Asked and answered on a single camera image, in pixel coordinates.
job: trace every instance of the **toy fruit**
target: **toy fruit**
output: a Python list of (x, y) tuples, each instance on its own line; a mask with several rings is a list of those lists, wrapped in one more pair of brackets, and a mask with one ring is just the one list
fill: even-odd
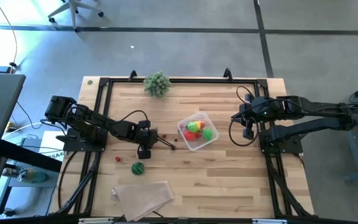
[(132, 173), (135, 175), (141, 175), (144, 173), (144, 165), (141, 162), (135, 162), (132, 165)]
[(203, 138), (207, 141), (212, 140), (212, 130), (204, 129), (202, 132)]
[(200, 129), (198, 127), (201, 127), (201, 124), (197, 125), (196, 123), (197, 121), (194, 122), (190, 122), (187, 124), (187, 129), (192, 132), (192, 133), (196, 133), (197, 131), (199, 131)]
[(195, 135), (195, 133), (192, 133), (189, 130), (186, 130), (185, 131), (185, 139), (187, 141), (193, 141), (194, 139), (196, 139), (196, 135)]

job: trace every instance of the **white cable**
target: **white cable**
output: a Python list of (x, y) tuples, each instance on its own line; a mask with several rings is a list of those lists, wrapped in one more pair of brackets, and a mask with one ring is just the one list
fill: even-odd
[(2, 139), (4, 139), (4, 138), (10, 136), (11, 134), (15, 133), (16, 131), (20, 131), (21, 129), (24, 129), (24, 128), (27, 128), (27, 127), (30, 127), (30, 126), (31, 126), (31, 124), (28, 124), (28, 125), (26, 125), (26, 126), (23, 126), (23, 127), (19, 128), (19, 129), (17, 129), (17, 130), (14, 130), (13, 132), (11, 132), (11, 133), (9, 133), (9, 134), (4, 135), (4, 136), (2, 137)]
[(1, 10), (2, 14), (4, 15), (4, 17), (5, 17), (6, 21), (7, 21), (7, 23), (9, 24), (9, 27), (11, 28), (12, 33), (13, 33), (13, 37), (15, 38), (15, 46), (16, 46), (16, 49), (15, 49), (15, 56), (13, 57), (13, 63), (15, 63), (15, 61), (16, 61), (16, 55), (17, 55), (17, 40), (16, 40), (16, 35), (15, 35), (15, 32), (14, 32), (14, 30), (13, 30), (13, 28), (12, 28), (11, 22), (9, 22), (9, 19), (7, 19), (6, 15), (5, 15), (5, 12), (3, 11), (3, 9), (1, 9), (1, 7), (0, 7), (0, 10)]

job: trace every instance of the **green fruit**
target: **green fruit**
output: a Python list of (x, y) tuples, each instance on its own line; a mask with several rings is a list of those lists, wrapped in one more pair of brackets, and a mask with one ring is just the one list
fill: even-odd
[(212, 130), (210, 129), (204, 129), (203, 132), (201, 133), (203, 135), (203, 138), (207, 141), (212, 140)]
[(132, 173), (135, 175), (142, 175), (144, 173), (144, 165), (141, 162), (135, 162), (132, 165)]
[(195, 122), (190, 122), (187, 124), (187, 130), (192, 133), (196, 133), (198, 131), (198, 126)]

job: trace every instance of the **green plant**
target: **green plant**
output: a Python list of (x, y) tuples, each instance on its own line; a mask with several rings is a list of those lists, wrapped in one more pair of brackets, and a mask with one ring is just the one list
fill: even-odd
[(144, 79), (144, 91), (150, 96), (163, 97), (171, 84), (162, 71), (155, 72)]

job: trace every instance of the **clear plastic container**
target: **clear plastic container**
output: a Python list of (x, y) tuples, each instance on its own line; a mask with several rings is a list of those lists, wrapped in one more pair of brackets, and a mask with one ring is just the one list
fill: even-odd
[[(198, 132), (201, 134), (201, 137), (199, 138), (194, 138), (194, 140), (187, 140), (185, 138), (185, 131), (188, 131), (187, 129), (187, 125), (190, 122), (195, 122), (195, 121), (200, 121), (200, 122), (204, 122), (205, 126), (202, 127)], [(212, 138), (211, 140), (205, 140), (205, 138), (203, 137), (203, 131), (206, 129), (210, 129), (212, 132)], [(205, 112), (198, 112), (196, 114), (191, 115), (190, 117), (183, 119), (181, 121), (178, 122), (178, 130), (182, 136), (182, 138), (185, 140), (185, 143), (187, 145), (187, 147), (194, 151), (197, 150), (203, 146), (206, 146), (207, 144), (215, 141), (218, 139), (219, 137), (219, 133), (216, 130), (214, 124), (212, 123), (212, 121), (210, 120), (210, 118), (208, 117), (208, 114)]]

